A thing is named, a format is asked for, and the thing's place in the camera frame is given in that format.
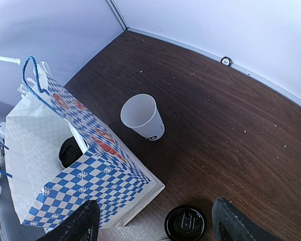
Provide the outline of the blue checkered paper bag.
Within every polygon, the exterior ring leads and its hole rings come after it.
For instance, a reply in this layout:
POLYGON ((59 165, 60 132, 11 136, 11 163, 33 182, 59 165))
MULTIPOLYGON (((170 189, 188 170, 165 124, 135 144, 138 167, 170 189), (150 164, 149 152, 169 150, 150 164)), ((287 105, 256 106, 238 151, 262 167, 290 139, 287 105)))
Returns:
POLYGON ((6 116, 5 175, 20 224, 53 229, 95 200, 100 228, 125 226, 164 190, 164 183, 50 76, 48 93, 50 103, 22 97, 6 116), (70 137, 83 155, 64 168, 59 151, 70 137))

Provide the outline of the single white straw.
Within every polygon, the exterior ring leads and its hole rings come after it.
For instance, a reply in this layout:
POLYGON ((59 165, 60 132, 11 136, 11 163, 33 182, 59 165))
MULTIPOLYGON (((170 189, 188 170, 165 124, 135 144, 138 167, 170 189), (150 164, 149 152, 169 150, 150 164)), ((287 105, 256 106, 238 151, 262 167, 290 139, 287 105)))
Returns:
POLYGON ((8 63, 14 63, 20 66, 21 60, 19 58, 10 58, 10 57, 3 57, 0 56, 0 61, 2 62, 8 62, 8 63))

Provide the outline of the black cup lid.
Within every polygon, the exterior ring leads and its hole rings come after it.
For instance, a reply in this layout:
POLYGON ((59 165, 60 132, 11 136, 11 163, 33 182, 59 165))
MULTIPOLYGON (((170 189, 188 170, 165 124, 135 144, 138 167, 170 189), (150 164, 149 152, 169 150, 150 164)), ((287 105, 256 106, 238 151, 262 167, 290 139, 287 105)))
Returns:
POLYGON ((74 162, 76 162, 83 152, 77 144, 74 137, 70 137, 65 140, 59 151, 59 160, 64 168, 68 168, 74 162))

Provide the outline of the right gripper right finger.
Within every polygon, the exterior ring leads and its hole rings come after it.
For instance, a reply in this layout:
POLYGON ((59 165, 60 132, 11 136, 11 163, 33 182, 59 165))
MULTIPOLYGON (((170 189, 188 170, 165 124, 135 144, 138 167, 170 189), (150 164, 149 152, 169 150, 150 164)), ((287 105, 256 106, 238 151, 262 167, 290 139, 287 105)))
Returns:
POLYGON ((217 198, 212 207, 215 240, 280 240, 251 221, 225 198, 217 198))

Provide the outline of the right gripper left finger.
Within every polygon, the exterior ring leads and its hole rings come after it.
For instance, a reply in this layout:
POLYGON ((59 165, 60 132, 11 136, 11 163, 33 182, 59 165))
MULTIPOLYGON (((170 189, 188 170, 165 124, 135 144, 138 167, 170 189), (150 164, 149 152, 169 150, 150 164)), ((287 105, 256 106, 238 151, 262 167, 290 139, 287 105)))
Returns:
POLYGON ((88 200, 75 210, 62 224, 38 240, 97 240, 100 209, 95 200, 88 200))

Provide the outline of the white paper cups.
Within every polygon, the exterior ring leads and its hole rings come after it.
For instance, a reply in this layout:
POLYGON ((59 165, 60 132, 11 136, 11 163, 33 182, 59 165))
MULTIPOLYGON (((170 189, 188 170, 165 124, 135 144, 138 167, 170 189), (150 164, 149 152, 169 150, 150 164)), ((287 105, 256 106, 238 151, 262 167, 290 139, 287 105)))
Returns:
POLYGON ((159 140, 165 133, 165 125, 155 99, 148 94, 137 94, 121 108, 122 123, 149 141, 159 140))

